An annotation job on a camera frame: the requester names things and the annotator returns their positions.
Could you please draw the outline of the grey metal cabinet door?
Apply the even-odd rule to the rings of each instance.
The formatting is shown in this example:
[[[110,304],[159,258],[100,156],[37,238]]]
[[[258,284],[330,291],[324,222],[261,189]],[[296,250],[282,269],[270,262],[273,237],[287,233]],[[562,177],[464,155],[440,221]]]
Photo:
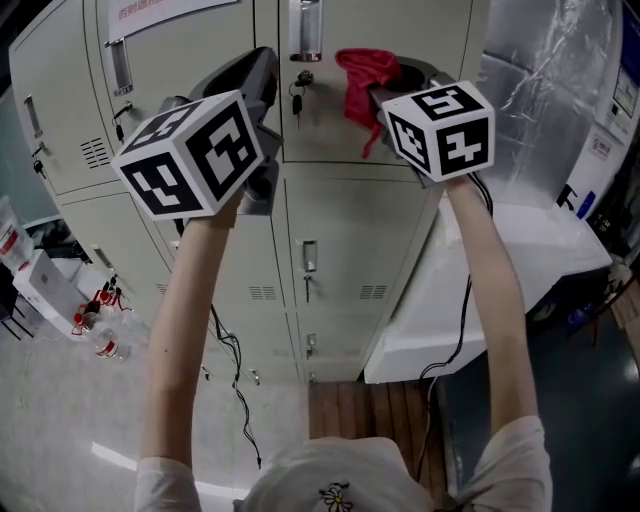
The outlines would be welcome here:
[[[283,158],[287,162],[362,162],[370,132],[344,117],[346,72],[335,61],[344,48],[382,49],[429,62],[455,79],[472,80],[484,46],[489,0],[321,0],[321,58],[290,58],[290,1],[279,0]],[[288,89],[309,70],[300,116]]]

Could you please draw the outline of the red cloth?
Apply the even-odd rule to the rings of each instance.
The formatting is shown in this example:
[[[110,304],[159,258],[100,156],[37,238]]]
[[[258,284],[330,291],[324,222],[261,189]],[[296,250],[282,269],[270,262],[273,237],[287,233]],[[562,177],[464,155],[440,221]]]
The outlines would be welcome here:
[[[403,72],[396,55],[380,49],[340,49],[335,61],[347,74],[344,117],[370,132],[361,154],[367,159],[381,131],[369,89],[398,84],[403,80]]]

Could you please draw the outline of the white paper notice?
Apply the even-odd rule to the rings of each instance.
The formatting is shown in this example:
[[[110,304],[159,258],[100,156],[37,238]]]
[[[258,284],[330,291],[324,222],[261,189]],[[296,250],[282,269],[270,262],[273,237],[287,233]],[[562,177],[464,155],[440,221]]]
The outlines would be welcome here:
[[[239,0],[109,0],[108,41],[117,41],[164,21]]]

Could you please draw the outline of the person's white shirt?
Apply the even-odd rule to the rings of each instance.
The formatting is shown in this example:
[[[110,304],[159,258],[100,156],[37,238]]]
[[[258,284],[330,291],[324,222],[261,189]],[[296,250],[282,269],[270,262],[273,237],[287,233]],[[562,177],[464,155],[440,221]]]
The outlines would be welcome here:
[[[323,438],[273,457],[234,512],[551,512],[552,480],[537,416],[509,423],[456,496],[436,503],[386,438]]]

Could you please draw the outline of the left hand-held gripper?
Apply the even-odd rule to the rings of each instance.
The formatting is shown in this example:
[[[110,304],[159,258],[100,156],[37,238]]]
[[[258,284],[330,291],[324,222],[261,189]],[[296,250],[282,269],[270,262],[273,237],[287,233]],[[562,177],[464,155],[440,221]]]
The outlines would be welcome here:
[[[277,87],[272,48],[241,54],[194,87],[188,98],[199,100],[141,123],[111,166],[153,221],[213,216],[251,174],[277,164],[282,137],[260,121]]]

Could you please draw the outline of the white panel with blue poster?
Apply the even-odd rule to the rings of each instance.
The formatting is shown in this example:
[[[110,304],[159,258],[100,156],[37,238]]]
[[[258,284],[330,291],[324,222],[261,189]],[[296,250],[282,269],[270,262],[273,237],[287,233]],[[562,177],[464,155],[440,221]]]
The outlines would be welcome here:
[[[626,0],[611,0],[611,46],[594,120],[557,204],[577,212],[586,195],[591,214],[619,172],[640,124],[640,15]]]

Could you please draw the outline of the person's left forearm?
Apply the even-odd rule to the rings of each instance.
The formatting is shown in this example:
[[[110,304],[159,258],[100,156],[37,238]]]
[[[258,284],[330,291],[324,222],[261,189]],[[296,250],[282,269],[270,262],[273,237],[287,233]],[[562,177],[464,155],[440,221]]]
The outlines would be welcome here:
[[[243,193],[212,217],[191,219],[181,235],[149,344],[149,390],[141,456],[192,465],[192,423],[210,306]]]

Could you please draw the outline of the clear water jug red label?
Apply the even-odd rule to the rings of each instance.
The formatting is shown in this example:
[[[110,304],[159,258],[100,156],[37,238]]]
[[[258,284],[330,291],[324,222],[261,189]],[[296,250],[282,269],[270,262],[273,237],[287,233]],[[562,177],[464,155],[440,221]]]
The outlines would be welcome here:
[[[91,338],[95,345],[94,354],[101,359],[124,362],[130,356],[131,348],[125,345],[111,328],[93,331]]]

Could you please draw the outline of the brown wooden slat platform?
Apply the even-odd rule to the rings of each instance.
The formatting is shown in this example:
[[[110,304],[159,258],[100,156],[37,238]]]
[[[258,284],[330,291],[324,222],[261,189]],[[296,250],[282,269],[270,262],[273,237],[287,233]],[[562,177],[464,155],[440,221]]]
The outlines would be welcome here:
[[[449,497],[437,396],[416,381],[311,383],[309,437],[384,437],[396,443],[409,474],[437,506]]]

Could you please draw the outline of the large white covered block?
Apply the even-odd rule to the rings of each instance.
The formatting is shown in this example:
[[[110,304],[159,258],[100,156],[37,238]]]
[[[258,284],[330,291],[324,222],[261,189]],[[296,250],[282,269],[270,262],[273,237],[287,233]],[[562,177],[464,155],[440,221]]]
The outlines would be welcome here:
[[[557,206],[499,203],[494,222],[527,310],[560,278],[611,262],[588,224]],[[364,368],[366,383],[416,380],[432,363],[437,375],[455,373],[485,351],[475,302],[465,293],[467,276],[458,224],[443,199],[409,283]]]

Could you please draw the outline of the white water dispenser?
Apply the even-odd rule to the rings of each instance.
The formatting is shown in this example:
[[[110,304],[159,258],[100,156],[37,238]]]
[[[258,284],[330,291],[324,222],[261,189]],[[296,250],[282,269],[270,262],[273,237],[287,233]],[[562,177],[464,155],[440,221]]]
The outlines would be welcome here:
[[[13,285],[63,336],[80,339],[80,331],[74,331],[74,316],[87,299],[42,249],[15,274]]]

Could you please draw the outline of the large clear water bottle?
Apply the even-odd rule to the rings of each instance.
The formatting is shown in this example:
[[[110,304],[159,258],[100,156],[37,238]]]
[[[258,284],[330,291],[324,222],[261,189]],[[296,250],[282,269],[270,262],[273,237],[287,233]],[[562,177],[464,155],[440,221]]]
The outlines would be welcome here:
[[[0,261],[12,274],[27,266],[34,243],[14,213],[8,196],[0,198]]]

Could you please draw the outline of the person's right forearm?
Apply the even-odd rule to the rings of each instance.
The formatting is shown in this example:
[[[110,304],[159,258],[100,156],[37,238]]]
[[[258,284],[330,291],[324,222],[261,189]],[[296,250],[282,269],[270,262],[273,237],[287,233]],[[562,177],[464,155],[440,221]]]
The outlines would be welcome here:
[[[519,281],[493,218],[468,177],[445,183],[485,336],[493,433],[538,414]]]

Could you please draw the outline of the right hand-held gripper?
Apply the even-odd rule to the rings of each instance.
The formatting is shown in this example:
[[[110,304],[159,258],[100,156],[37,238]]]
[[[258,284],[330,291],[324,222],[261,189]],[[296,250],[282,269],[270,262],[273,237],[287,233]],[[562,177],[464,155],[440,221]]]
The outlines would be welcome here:
[[[399,56],[398,63],[401,91],[368,88],[395,153],[436,183],[493,166],[495,111],[475,85],[453,83],[423,60]]]

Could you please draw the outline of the beige metal locker unit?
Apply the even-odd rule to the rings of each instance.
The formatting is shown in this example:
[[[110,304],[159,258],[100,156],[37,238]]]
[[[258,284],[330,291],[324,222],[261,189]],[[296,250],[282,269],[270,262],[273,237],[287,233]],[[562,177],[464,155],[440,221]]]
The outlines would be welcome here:
[[[290,1],[290,58],[321,58],[321,0]],[[130,137],[183,103],[206,76],[259,47],[278,57],[265,125],[276,165],[253,179],[223,260],[214,305],[257,383],[349,381],[366,364],[416,263],[440,191],[381,142],[360,163],[283,158],[279,0],[239,0],[108,41],[109,0],[17,0],[8,50],[24,137],[48,150],[42,182],[90,260],[151,322],[179,236],[118,179],[113,115]]]

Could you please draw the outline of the silver foil sheet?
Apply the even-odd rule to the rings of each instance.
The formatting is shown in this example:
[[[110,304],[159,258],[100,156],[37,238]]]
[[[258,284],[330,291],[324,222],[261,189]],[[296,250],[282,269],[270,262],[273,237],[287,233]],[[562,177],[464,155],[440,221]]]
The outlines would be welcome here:
[[[574,170],[617,48],[621,0],[491,0],[477,84],[496,115],[498,203],[547,209]]]

